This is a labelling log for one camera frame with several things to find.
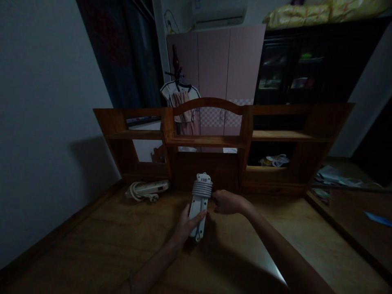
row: blue paper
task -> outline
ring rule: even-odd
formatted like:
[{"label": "blue paper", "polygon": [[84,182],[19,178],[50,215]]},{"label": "blue paper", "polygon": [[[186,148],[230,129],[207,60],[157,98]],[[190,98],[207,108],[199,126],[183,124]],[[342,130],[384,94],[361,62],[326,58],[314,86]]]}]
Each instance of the blue paper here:
[{"label": "blue paper", "polygon": [[383,218],[382,216],[378,216],[378,215],[372,214],[370,212],[364,211],[364,213],[367,215],[367,217],[370,220],[378,222],[378,223],[386,225],[386,226],[389,226],[389,227],[392,227],[392,222],[390,220],[388,220],[386,218]]}]

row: arched wooden top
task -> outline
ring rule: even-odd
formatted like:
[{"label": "arched wooden top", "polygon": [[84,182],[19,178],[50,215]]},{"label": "arched wooden top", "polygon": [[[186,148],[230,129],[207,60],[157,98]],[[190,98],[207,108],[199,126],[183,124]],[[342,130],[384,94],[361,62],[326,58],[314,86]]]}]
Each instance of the arched wooden top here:
[{"label": "arched wooden top", "polygon": [[224,99],[204,97],[204,98],[190,100],[184,104],[181,104],[178,107],[173,108],[173,114],[174,116],[178,116],[184,113],[185,111],[198,107],[222,108],[224,110],[231,111],[237,115],[242,115],[245,109],[244,106],[238,106],[237,104],[234,104],[233,102]]}]

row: curtain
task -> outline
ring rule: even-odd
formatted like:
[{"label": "curtain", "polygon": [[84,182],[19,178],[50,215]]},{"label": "curtain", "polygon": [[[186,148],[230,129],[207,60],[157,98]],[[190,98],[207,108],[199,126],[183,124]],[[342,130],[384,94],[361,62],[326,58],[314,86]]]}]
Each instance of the curtain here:
[{"label": "curtain", "polygon": [[131,0],[77,3],[113,107],[161,107],[154,18]]}]

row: power strip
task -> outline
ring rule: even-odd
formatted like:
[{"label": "power strip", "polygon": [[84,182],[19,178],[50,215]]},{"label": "power strip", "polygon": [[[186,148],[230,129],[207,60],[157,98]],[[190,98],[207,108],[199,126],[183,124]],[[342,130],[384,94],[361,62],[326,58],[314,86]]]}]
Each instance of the power strip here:
[{"label": "power strip", "polygon": [[[189,219],[193,219],[199,212],[207,209],[208,198],[211,198],[212,193],[211,177],[206,173],[197,174],[196,181],[193,184],[192,190],[192,204],[189,211]],[[196,228],[190,234],[196,242],[200,242],[204,235],[205,217],[199,222]]]},{"label": "power strip", "polygon": [[141,201],[144,198],[151,202],[158,200],[158,193],[164,192],[170,187],[169,180],[162,180],[154,183],[134,182],[125,192],[125,197]]}]

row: wardrobe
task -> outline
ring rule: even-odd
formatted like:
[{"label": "wardrobe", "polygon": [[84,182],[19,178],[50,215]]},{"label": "wardrobe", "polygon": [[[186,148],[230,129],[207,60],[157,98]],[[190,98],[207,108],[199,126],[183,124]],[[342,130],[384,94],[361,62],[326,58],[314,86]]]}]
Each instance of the wardrobe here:
[{"label": "wardrobe", "polygon": [[[253,105],[265,25],[235,27],[167,36],[167,51],[173,72],[172,45],[187,83],[198,88],[202,97],[216,97],[237,105]],[[241,116],[203,107],[198,111],[200,134],[238,136]],[[222,148],[202,147],[202,152],[223,152]]]}]

